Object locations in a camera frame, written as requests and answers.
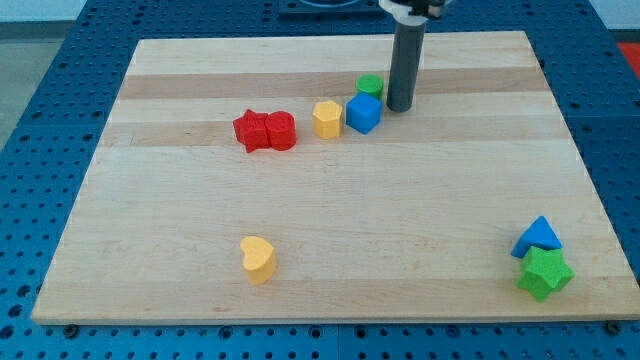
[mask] blue pegboard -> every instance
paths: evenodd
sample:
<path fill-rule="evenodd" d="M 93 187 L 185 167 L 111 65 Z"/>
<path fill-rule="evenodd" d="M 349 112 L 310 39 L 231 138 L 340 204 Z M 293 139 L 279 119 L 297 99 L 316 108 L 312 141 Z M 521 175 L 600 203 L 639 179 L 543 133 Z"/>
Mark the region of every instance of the blue pegboard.
<path fill-rule="evenodd" d="M 29 320 L 141 38 L 390 33 L 275 0 L 89 0 L 0 155 L 0 359 L 640 358 L 640 323 L 61 327 Z M 459 1 L 430 31 L 525 30 L 640 277 L 638 81 L 586 0 Z"/>

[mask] toy block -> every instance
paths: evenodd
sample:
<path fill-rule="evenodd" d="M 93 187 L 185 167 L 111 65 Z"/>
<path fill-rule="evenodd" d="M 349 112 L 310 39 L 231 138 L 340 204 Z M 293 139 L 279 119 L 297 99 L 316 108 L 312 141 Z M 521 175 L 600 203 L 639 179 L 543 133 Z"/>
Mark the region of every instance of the toy block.
<path fill-rule="evenodd" d="M 342 106 L 335 101 L 322 101 L 313 107 L 313 132 L 322 139 L 340 137 Z"/>
<path fill-rule="evenodd" d="M 522 276 L 517 286 L 543 302 L 554 291 L 562 290 L 574 277 L 564 262 L 562 249 L 544 250 L 531 246 L 520 264 Z"/>
<path fill-rule="evenodd" d="M 511 256 L 522 259 L 531 246 L 537 246 L 544 250 L 562 248 L 562 243 L 544 216 L 538 217 L 520 236 L 513 250 L 511 250 Z"/>
<path fill-rule="evenodd" d="M 267 149 L 271 146 L 265 126 L 268 114 L 245 111 L 242 117 L 233 121 L 236 139 L 244 144 L 248 153 L 255 149 Z"/>
<path fill-rule="evenodd" d="M 247 236 L 240 242 L 244 253 L 242 266 L 252 285 L 264 284 L 276 272 L 278 260 L 276 252 L 267 240 L 257 236 Z"/>
<path fill-rule="evenodd" d="M 376 74 L 362 75 L 356 80 L 356 93 L 365 93 L 380 100 L 382 99 L 382 89 L 384 81 Z"/>
<path fill-rule="evenodd" d="M 360 93 L 347 103 L 347 125 L 361 134 L 368 134 L 382 118 L 382 102 Z"/>
<path fill-rule="evenodd" d="M 276 111 L 269 114 L 265 125 L 272 148 L 284 151 L 296 144 L 296 121 L 293 115 L 286 111 Z"/>

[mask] yellow heart block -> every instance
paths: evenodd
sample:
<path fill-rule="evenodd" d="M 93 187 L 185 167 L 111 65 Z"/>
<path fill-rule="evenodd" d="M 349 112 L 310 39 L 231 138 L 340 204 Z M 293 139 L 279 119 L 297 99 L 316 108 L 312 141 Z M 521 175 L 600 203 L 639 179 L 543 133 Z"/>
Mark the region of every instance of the yellow heart block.
<path fill-rule="evenodd" d="M 240 242 L 244 252 L 242 266 L 252 285 L 265 283 L 273 276 L 278 267 L 276 252 L 267 240 L 258 236 L 247 236 Z"/>

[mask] blue triangle block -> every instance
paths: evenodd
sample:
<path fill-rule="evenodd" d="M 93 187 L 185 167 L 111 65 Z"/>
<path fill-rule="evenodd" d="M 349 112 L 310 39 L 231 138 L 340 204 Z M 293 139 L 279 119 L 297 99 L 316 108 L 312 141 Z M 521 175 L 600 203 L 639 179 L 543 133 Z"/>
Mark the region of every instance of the blue triangle block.
<path fill-rule="evenodd" d="M 553 232 L 544 216 L 540 216 L 529 226 L 511 251 L 511 256 L 522 259 L 529 248 L 535 246 L 544 250 L 561 249 L 562 243 Z"/>

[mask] blue block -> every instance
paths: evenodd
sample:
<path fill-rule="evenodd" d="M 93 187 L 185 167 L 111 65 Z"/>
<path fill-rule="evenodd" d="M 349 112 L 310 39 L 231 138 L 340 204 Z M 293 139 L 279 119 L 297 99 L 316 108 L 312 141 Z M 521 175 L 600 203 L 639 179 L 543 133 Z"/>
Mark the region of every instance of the blue block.
<path fill-rule="evenodd" d="M 535 246 L 544 250 L 561 249 L 562 243 L 553 232 L 551 225 L 544 216 L 540 216 L 525 231 L 520 240 L 516 243 L 511 251 L 511 256 L 522 259 L 529 251 L 529 248 Z"/>
<path fill-rule="evenodd" d="M 382 118 L 382 102 L 371 95 L 360 93 L 347 103 L 347 125 L 367 134 Z"/>

